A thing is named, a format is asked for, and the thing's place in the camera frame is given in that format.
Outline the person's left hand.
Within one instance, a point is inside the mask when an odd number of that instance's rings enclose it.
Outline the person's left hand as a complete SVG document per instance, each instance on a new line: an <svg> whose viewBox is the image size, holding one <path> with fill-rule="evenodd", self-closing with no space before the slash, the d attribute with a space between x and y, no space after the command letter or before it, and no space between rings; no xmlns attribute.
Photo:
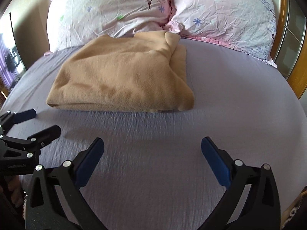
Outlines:
<svg viewBox="0 0 307 230"><path fill-rule="evenodd" d="M12 205L19 208L23 205L23 189L19 176L1 175L1 207Z"/></svg>

